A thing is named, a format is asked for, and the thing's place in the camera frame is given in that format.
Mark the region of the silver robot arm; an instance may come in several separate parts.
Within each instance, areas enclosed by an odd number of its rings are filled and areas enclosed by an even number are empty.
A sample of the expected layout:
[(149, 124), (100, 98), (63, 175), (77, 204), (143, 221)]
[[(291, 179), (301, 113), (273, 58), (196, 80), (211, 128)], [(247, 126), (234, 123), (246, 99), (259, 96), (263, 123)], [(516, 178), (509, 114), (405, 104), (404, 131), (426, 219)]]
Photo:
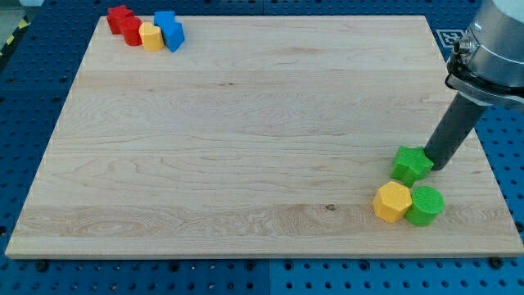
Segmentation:
[(484, 1), (446, 66), (456, 95), (424, 148), (433, 170), (446, 166), (488, 107), (523, 112), (523, 4)]

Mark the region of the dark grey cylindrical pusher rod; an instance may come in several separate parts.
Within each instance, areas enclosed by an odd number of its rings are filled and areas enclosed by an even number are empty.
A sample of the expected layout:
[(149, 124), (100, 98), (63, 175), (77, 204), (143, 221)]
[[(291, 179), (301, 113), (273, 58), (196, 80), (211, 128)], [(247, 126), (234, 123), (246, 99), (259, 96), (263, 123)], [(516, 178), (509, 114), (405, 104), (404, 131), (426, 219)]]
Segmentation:
[(432, 170), (442, 170), (486, 111), (488, 105), (477, 103), (457, 93), (424, 148), (433, 162)]

